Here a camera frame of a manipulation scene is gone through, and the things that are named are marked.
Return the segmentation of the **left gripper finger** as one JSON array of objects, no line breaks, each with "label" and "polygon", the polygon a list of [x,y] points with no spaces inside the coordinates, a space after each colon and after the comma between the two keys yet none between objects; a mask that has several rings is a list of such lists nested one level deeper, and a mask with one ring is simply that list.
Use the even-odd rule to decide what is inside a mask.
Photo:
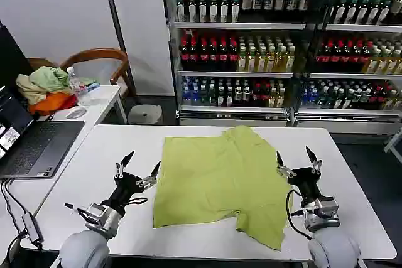
[{"label": "left gripper finger", "polygon": [[136,182],[136,185],[140,188],[151,188],[157,182],[157,175],[159,172],[161,161],[159,161],[154,169],[152,170],[151,174],[145,178],[142,178]]},{"label": "left gripper finger", "polygon": [[131,151],[129,154],[125,155],[120,163],[115,164],[116,173],[114,175],[115,178],[123,178],[124,176],[124,168],[127,166],[128,162],[131,160],[134,155],[135,150]]}]

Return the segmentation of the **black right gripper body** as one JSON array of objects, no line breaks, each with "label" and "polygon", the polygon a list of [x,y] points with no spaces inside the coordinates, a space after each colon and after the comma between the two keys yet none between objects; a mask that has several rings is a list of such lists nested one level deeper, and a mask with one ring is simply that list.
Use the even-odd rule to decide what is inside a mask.
[{"label": "black right gripper body", "polygon": [[306,207],[309,203],[322,197],[318,188],[317,181],[320,179],[321,173],[316,172],[311,167],[298,168],[292,171],[288,177],[288,183],[296,186],[302,197],[301,207]]}]

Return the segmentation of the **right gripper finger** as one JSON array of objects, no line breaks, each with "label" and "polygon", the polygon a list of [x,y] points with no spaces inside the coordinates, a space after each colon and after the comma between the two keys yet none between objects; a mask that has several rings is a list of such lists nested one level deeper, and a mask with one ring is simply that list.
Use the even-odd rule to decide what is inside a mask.
[{"label": "right gripper finger", "polygon": [[290,168],[284,165],[282,157],[280,153],[276,152],[276,160],[277,160],[277,171],[284,177],[293,178],[296,176],[296,173],[292,171]]},{"label": "right gripper finger", "polygon": [[305,149],[312,164],[312,172],[320,173],[323,161],[321,159],[318,159],[315,153],[308,146],[306,146]]}]

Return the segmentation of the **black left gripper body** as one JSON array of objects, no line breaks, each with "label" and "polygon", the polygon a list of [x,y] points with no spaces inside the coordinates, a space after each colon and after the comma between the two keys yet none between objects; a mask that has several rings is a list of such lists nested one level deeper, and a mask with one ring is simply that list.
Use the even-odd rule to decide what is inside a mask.
[{"label": "black left gripper body", "polygon": [[148,199],[145,197],[131,199],[133,195],[145,191],[145,188],[140,188],[136,185],[136,182],[140,179],[142,178],[127,172],[124,172],[123,178],[114,178],[116,188],[108,199],[101,202],[101,205],[112,208],[120,215],[125,215],[126,205],[141,205],[146,203]]}]

